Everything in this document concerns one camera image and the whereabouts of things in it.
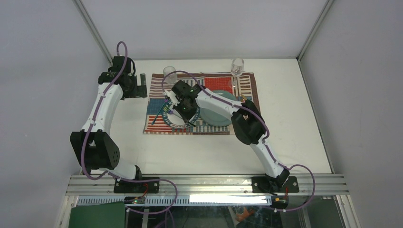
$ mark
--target white light strip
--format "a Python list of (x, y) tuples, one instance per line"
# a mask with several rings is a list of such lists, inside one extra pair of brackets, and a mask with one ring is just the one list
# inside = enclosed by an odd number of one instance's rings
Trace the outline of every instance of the white light strip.
[(215, 194), (190, 195), (190, 203), (267, 204), (266, 196), (224, 196)]

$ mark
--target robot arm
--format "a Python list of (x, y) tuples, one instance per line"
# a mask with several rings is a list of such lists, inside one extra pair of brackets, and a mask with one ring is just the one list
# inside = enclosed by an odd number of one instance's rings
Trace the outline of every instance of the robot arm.
[[(232, 101), (230, 99), (220, 97), (213, 98), (214, 94), (209, 89), (202, 89), (199, 85), (190, 87), (183, 81), (178, 81), (172, 88), (172, 91), (166, 93), (167, 96), (175, 104), (174, 109), (181, 115), (183, 120), (187, 122), (196, 113), (197, 108), (205, 108), (212, 110), (227, 119), (231, 120), (234, 127), (236, 137), (244, 144), (249, 145), (255, 152), (259, 160), (265, 168), (266, 178), (270, 182), (270, 192), (278, 191), (289, 177), (289, 170), (279, 165), (280, 161), (273, 153), (272, 148), (263, 138), (266, 131), (261, 122), (259, 122), (251, 113), (240, 109), (243, 106), (256, 113), (263, 119), (253, 102), (247, 100), (244, 103)], [(275, 162), (268, 152), (272, 152)]]
[[(140, 169), (120, 158), (119, 148), (111, 139), (109, 133), (119, 101), (126, 98), (145, 98), (147, 97), (147, 88), (144, 74), (140, 75), (141, 85), (137, 85), (135, 67), (131, 65), (134, 62), (128, 58), (123, 73), (104, 94), (105, 89), (122, 68), (123, 62), (124, 57), (114, 57), (112, 67), (107, 72), (103, 72), (98, 78), (98, 94), (91, 114), (81, 131), (71, 133), (70, 142), (80, 165), (81, 149), (83, 146), (86, 147), (84, 161), (88, 173), (97, 169), (108, 170), (119, 177), (132, 180), (141, 175)], [(90, 131), (88, 140), (83, 145), (88, 131)]]

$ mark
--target metal frame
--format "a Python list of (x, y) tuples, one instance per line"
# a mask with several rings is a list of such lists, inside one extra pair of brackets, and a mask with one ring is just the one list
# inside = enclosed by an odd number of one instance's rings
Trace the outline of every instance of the metal frame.
[(301, 51), (297, 56), (298, 62), (301, 62), (301, 59), (304, 57), (305, 52), (307, 51), (309, 45), (311, 44), (313, 38), (315, 37), (320, 25), (322, 24), (323, 20), (325, 19), (327, 13), (329, 12), (330, 8), (332, 7), (335, 0), (327, 0), (325, 6), (323, 7), (322, 11), (320, 12), (319, 17), (317, 18), (312, 30), (310, 31), (307, 40), (305, 41), (304, 45), (302, 46)]
[[(292, 174), (298, 179), (299, 193), (289, 193), (289, 196), (310, 196), (312, 194), (312, 180), (309, 174)], [(146, 175), (158, 176), (173, 181), (178, 187), (179, 198), (176, 206), (186, 206), (188, 196), (192, 194), (222, 194), (237, 196), (261, 196), (270, 197), (268, 193), (252, 193), (253, 176), (264, 176), (263, 174), (248, 175)], [(341, 174), (314, 174), (316, 181), (316, 196), (334, 196), (340, 206), (341, 219), (346, 228), (360, 228), (354, 206), (351, 203), (349, 191)], [(115, 194), (113, 188), (115, 180), (105, 176), (99, 180), (90, 180), (84, 175), (73, 175), (67, 187), (66, 196), (63, 201), (62, 210), (58, 217), (58, 228), (68, 227), (68, 218), (72, 207), (94, 205), (108, 202), (122, 201), (125, 196), (139, 196), (140, 194)], [(160, 192), (149, 194), (150, 198), (146, 205), (166, 206), (169, 205), (175, 195), (174, 188), (169, 183), (160, 182)], [(299, 212), (304, 227), (310, 227), (307, 209)]]
[(99, 48), (101, 49), (102, 53), (108, 60), (110, 64), (112, 64), (112, 55), (109, 52), (108, 48), (104, 40), (102, 40), (101, 35), (99, 34), (98, 30), (95, 27), (94, 22), (92, 21), (91, 17), (89, 16), (88, 11), (86, 10), (83, 2), (81, 0), (72, 0), (77, 7), (78, 12), (83, 17), (84, 22), (86, 23), (88, 30), (91, 32), (92, 36), (94, 37), (95, 42), (98, 44)]
[[(312, 193), (312, 178), (309, 174), (292, 174), (298, 179), (299, 193), (290, 193), (295, 196), (310, 196)], [(145, 175), (158, 176), (169, 179), (174, 182), (180, 195), (190, 194), (237, 194), (237, 195), (256, 195), (252, 193), (251, 177), (264, 176), (257, 174), (249, 175)], [(317, 196), (345, 195), (348, 188), (342, 174), (314, 174), (316, 181)], [(66, 196), (119, 196), (124, 194), (113, 193), (115, 180), (106, 176), (99, 180), (89, 180), (86, 176), (71, 176), (67, 187)], [(175, 195), (173, 186), (169, 183), (160, 182), (160, 192), (153, 194), (155, 196)]]
[(344, 222), (345, 228), (361, 228), (357, 213), (350, 195), (338, 195), (336, 200), (339, 206), (339, 212)]

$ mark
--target placemat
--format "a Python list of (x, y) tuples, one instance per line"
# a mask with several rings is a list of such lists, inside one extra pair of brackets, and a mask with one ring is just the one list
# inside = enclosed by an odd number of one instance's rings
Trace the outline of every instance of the placemat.
[[(193, 74), (199, 83), (211, 91), (225, 90), (232, 93), (238, 101), (242, 100), (242, 95), (247, 97), (255, 103), (259, 108), (258, 92), (256, 89), (256, 81), (253, 73), (243, 73), (238, 78), (238, 86), (236, 89), (229, 86), (232, 75), (230, 73), (197, 73)], [(234, 134), (232, 124), (224, 127), (215, 127), (207, 124), (201, 118), (194, 123), (195, 126), (190, 126), (186, 129), (173, 129), (168, 126), (160, 113), (154, 123), (155, 116), (160, 111), (162, 105), (165, 103), (163, 91), (161, 89), (161, 81), (163, 75), (153, 74), (151, 78), (151, 88), (148, 99), (147, 115), (145, 119), (144, 134), (194, 134), (194, 135), (207, 135), (207, 134)], [(185, 74), (178, 74), (178, 79), (186, 82), (190, 86), (194, 86), (195, 81)], [(164, 83), (165, 90), (170, 90), (172, 85), (169, 86)]]

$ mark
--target plate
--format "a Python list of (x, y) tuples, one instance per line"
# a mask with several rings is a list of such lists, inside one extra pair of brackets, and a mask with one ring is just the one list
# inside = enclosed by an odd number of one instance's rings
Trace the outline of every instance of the plate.
[[(224, 90), (214, 90), (213, 93), (228, 98), (230, 100), (236, 101), (237, 98), (230, 92)], [(225, 118), (224, 116), (208, 110), (205, 108), (200, 109), (200, 117), (208, 124), (216, 127), (224, 127), (231, 124), (231, 120)]]
[[(175, 114), (168, 114), (164, 109), (172, 110)], [(200, 116), (200, 108), (197, 109), (196, 114), (189, 120), (191, 123), (185, 123), (183, 119), (180, 117), (179, 113), (173, 109), (172, 101), (165, 103), (163, 110), (162, 110), (163, 120), (164, 122), (174, 129), (184, 129), (191, 126), (191, 124), (195, 123)]]

